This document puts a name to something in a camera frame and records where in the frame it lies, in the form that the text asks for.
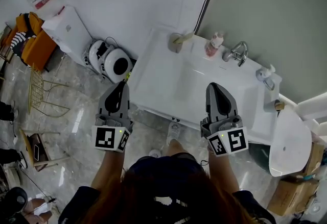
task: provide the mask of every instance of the tiled floor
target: tiled floor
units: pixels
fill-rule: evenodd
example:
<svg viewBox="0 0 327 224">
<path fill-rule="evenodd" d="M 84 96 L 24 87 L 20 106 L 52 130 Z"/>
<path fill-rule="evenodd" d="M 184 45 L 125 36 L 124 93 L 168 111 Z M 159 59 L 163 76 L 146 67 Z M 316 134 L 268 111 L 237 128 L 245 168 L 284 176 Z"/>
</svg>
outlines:
<svg viewBox="0 0 327 224">
<path fill-rule="evenodd" d="M 102 83 L 91 75 L 84 67 L 74 63 L 68 56 L 63 58 L 61 51 L 56 51 L 49 64 L 50 72 L 43 73 L 43 78 L 49 81 L 64 83 L 70 86 L 54 88 L 47 100 L 67 105 L 71 110 L 61 118 L 51 118 L 36 110 L 28 114 L 28 84 L 30 69 L 14 57 L 6 68 L 6 81 L 0 92 L 1 101 L 10 103 L 16 101 L 20 110 L 18 122 L 14 131 L 18 136 L 16 145 L 13 143 L 13 127 L 6 121 L 0 121 L 0 147 L 15 148 L 27 152 L 19 135 L 19 127 L 26 130 L 46 130 L 60 132 L 60 135 L 44 135 L 50 156 L 71 158 L 66 162 L 46 168 L 41 172 L 29 167 L 24 172 L 19 171 L 22 187 L 29 197 L 41 194 L 32 183 L 31 178 L 47 195 L 56 197 L 56 206 L 61 212 L 81 185 L 89 185 L 100 166 L 103 152 L 90 147 L 91 126 L 95 123 L 98 99 L 106 91 L 109 83 Z M 55 112 L 50 106 L 44 112 Z M 166 135 L 169 121 L 139 110 L 131 105 L 130 117 L 135 121 L 133 133 L 126 148 L 124 168 L 130 167 L 138 158 L 145 156 L 153 149 L 165 150 Z M 207 158 L 206 143 L 200 138 L 198 131 L 182 127 L 180 142 L 200 162 Z M 267 206 L 278 179 L 264 172 L 250 157 L 249 153 L 241 152 L 230 158 L 232 168 L 242 189 L 250 190 L 254 197 L 265 207 Z M 57 216 L 50 223 L 56 223 Z"/>
</svg>

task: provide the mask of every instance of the faucet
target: faucet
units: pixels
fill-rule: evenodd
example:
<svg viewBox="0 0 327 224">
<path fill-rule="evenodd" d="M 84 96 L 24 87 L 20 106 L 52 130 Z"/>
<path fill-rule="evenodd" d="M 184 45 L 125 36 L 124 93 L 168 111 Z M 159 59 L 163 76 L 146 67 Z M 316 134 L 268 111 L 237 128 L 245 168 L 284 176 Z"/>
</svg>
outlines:
<svg viewBox="0 0 327 224">
<path fill-rule="evenodd" d="M 239 52 L 239 48 L 243 46 L 243 52 Z M 230 58 L 235 58 L 235 60 L 239 60 L 238 66 L 241 67 L 243 63 L 246 61 L 248 55 L 248 46 L 246 42 L 241 41 L 235 47 L 230 50 L 225 50 L 223 53 L 223 60 L 228 62 Z"/>
</svg>

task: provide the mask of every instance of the white sink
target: white sink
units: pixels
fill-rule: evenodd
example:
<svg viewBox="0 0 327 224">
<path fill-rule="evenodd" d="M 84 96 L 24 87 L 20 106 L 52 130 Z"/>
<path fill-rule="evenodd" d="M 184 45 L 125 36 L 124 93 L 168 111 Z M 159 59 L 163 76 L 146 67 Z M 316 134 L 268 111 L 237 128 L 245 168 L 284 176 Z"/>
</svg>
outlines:
<svg viewBox="0 0 327 224">
<path fill-rule="evenodd" d="M 277 113 L 267 113 L 263 107 L 278 98 L 282 79 L 273 74 L 275 89 L 269 91 L 255 77 L 259 64 L 248 58 L 238 67 L 235 60 L 224 62 L 222 51 L 209 58 L 204 51 L 207 40 L 198 36 L 185 42 L 179 54 L 173 53 L 167 48 L 170 33 L 151 32 L 147 49 L 128 81 L 131 102 L 199 130 L 200 121 L 207 117 L 206 88 L 216 82 L 235 98 L 249 141 L 270 145 Z"/>
</svg>

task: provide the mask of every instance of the red label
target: red label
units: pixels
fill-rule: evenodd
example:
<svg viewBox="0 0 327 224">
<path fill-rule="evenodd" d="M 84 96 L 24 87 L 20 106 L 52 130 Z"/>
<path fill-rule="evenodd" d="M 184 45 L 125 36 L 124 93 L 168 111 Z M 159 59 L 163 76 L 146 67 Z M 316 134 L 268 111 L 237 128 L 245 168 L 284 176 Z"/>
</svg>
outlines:
<svg viewBox="0 0 327 224">
<path fill-rule="evenodd" d="M 42 6 L 44 6 L 49 0 L 41 0 L 35 5 L 36 9 L 40 9 Z"/>
</svg>

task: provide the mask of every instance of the cardboard box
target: cardboard box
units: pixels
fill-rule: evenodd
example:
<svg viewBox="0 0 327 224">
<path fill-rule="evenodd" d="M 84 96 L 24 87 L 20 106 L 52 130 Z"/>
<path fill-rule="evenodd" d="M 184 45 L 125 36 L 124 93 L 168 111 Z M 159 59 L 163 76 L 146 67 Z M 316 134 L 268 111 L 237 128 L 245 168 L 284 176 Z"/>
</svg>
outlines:
<svg viewBox="0 0 327 224">
<path fill-rule="evenodd" d="M 288 182 L 281 180 L 271 198 L 268 210 L 279 216 L 300 213 L 306 209 L 310 197 L 316 192 L 319 182 Z"/>
<path fill-rule="evenodd" d="M 302 171 L 295 173 L 294 175 L 299 177 L 309 176 L 318 171 L 320 167 L 322 155 L 325 147 L 323 145 L 312 143 L 311 153 L 306 166 Z"/>
</svg>

